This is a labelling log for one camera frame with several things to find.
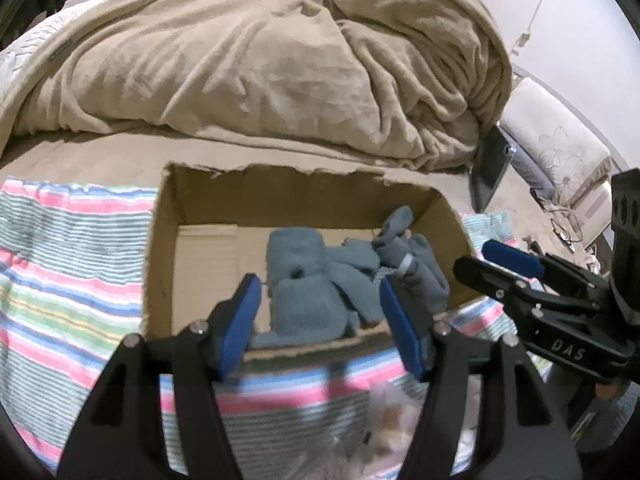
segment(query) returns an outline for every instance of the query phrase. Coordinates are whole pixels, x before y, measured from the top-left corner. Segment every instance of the blue gripper pad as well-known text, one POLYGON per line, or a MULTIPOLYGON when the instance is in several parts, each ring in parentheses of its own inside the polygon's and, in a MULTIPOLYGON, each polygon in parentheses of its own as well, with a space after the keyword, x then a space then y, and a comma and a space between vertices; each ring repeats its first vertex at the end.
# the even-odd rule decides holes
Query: blue gripper pad
POLYGON ((433 316, 393 276, 380 282, 380 303, 404 368, 424 382, 433 367, 433 316))
POLYGON ((545 267, 540 263, 537 256, 509 247, 497 240, 489 240, 482 245, 482 256, 484 256, 485 260, 512 270, 526 278, 538 278, 541 280, 545 275, 545 267))
POLYGON ((233 297, 218 303, 209 316, 216 349, 212 364, 221 381, 242 362, 261 299, 260 279, 246 274, 233 297))

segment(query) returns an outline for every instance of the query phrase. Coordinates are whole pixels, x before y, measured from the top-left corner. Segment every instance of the metal bolt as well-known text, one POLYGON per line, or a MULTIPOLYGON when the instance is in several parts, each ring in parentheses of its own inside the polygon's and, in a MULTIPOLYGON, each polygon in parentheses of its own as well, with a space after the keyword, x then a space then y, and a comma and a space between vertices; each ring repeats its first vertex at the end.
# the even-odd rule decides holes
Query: metal bolt
POLYGON ((209 323, 205 319, 197 319, 189 325, 189 330, 194 334, 204 334, 209 330, 209 323))
POLYGON ((504 341, 505 345, 510 346, 511 348, 513 348, 514 346, 518 346, 518 343, 520 342, 518 336, 516 336, 515 334, 505 334, 502 336, 502 340, 504 341))
POLYGON ((449 335, 451 333, 451 327, 444 321, 439 321, 433 325, 433 329, 437 334, 449 335))
POLYGON ((124 336, 122 343, 127 348, 134 348, 140 343, 140 334, 127 334, 124 336))

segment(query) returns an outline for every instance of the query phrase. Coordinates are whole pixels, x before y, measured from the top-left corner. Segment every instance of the beige blanket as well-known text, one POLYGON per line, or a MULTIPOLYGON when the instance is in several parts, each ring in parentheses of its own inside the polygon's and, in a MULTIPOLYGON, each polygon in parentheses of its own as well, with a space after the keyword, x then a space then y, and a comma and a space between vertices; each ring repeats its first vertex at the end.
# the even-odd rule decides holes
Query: beige blanket
POLYGON ((434 170, 470 158, 510 79, 479 0, 110 0, 22 69, 0 142, 146 123, 434 170))

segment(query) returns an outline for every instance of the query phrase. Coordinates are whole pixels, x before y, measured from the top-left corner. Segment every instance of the cardboard box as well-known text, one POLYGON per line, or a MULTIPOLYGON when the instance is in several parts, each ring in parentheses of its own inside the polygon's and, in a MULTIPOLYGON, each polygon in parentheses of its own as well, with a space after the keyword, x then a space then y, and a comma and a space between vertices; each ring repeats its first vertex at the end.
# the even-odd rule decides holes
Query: cardboard box
MULTIPOLYGON (((396 208, 408 205, 411 229, 431 242, 451 284, 450 308, 477 293, 456 282, 456 258, 474 254, 458 214, 431 187, 389 182, 383 171, 300 171, 289 166, 251 165, 231 171, 170 164, 158 193, 147 254, 144 330, 147 335, 179 332, 206 318, 229 298, 246 272, 266 282, 266 246, 274 228, 318 229, 327 245, 345 238, 370 240, 396 208)), ((255 319, 256 332, 270 329, 266 286, 255 319)), ((274 361, 305 367, 344 360, 393 346, 385 322, 353 338, 304 348, 245 352, 245 370, 264 370, 274 361)))

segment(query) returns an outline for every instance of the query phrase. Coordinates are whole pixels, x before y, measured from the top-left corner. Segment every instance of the striped blanket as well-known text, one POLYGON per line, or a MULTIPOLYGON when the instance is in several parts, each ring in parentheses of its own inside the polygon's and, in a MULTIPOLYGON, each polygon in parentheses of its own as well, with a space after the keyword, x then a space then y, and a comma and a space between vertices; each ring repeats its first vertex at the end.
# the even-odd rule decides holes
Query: striped blanket
MULTIPOLYGON (((0 401, 52 471, 100 371, 120 339, 139 327, 155 196, 151 189, 13 178, 0 188, 0 401)), ((477 248, 489 238, 514 243, 506 215, 464 222, 477 248)), ((488 299, 463 309, 452 323, 467 335, 489 338, 514 330, 502 306, 488 299)), ((393 381, 413 397, 425 393, 395 350, 339 367, 236 377, 217 387, 244 477, 281 478, 323 435, 358 434, 377 381, 393 381)), ((170 461, 184 472, 169 377, 161 378, 161 388, 170 461)))

